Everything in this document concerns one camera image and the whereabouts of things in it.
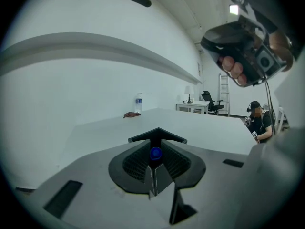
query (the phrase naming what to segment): hand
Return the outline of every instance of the hand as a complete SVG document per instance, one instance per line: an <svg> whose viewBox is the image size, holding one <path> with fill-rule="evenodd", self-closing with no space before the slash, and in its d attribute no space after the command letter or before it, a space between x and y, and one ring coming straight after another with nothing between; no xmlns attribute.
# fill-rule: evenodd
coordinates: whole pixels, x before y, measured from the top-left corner
<svg viewBox="0 0 305 229"><path fill-rule="evenodd" d="M281 30L276 30L269 35L270 48L273 52L281 58L281 60L287 62L287 66L283 71L288 71L293 64L293 57L289 51L289 42L287 37ZM254 47L258 48L261 44L259 37L254 35ZM243 66L239 62L235 62L230 56L219 57L219 62L222 64L223 69L230 72L233 79L237 79L238 84L245 85L247 83L247 78L243 74Z"/></svg>

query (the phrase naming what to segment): white table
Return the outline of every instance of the white table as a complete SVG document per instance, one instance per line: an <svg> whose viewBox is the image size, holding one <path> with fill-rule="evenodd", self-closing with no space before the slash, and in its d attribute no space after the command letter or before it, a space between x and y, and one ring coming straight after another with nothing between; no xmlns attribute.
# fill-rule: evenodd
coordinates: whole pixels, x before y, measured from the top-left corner
<svg viewBox="0 0 305 229"><path fill-rule="evenodd" d="M201 109L201 113L204 114L204 111L206 114L208 114L209 111L209 101L194 101L191 104L187 103L177 103L176 104L176 110L180 110L180 108L190 108L190 109Z"/></svg>
<svg viewBox="0 0 305 229"><path fill-rule="evenodd" d="M240 119L157 108L133 118L120 116L76 126L60 157L59 169L157 127L187 139L189 145L216 151L247 155L256 144Z"/></svg>

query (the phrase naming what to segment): ladder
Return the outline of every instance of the ladder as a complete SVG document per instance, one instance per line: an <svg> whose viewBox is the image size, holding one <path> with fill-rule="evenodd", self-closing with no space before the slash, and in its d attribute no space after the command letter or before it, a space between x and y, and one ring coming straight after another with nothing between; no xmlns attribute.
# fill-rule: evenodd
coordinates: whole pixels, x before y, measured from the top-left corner
<svg viewBox="0 0 305 229"><path fill-rule="evenodd" d="M220 73L219 73L219 98L218 99L223 100L222 103L226 103L225 106L227 107L227 109L223 109L223 110L219 110L219 111L228 112L228 117L230 117L229 76L221 75Z"/></svg>

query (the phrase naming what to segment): person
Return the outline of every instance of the person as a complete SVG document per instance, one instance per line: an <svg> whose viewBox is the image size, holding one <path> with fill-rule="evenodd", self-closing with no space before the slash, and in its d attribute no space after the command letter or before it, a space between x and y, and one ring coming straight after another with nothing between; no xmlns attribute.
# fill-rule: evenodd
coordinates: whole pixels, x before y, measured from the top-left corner
<svg viewBox="0 0 305 229"><path fill-rule="evenodd" d="M296 36L296 32L288 23L281 4L278 0L231 0L238 5L246 13L246 5L249 4L255 14L258 22L260 22L269 33L270 48L287 66L283 71L288 71L293 65L293 57L298 58L304 41ZM255 44L258 46L260 39L255 37ZM230 73L232 78L236 79L240 85L247 83L247 78L243 74L243 66L239 62L235 62L230 56L220 57L219 62L223 69Z"/></svg>
<svg viewBox="0 0 305 229"><path fill-rule="evenodd" d="M272 121L270 111L264 110L258 101L250 104L249 122L245 123L251 133L256 132L259 143L267 142L272 136Z"/></svg>

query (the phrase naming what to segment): water bottle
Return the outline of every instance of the water bottle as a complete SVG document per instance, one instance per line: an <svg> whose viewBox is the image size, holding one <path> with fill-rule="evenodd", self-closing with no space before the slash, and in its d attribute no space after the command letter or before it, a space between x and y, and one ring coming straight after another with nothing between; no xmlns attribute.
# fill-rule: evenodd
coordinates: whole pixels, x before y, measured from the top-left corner
<svg viewBox="0 0 305 229"><path fill-rule="evenodd" d="M139 114L142 113L142 93L138 93L136 99L135 99L135 111L138 112Z"/></svg>

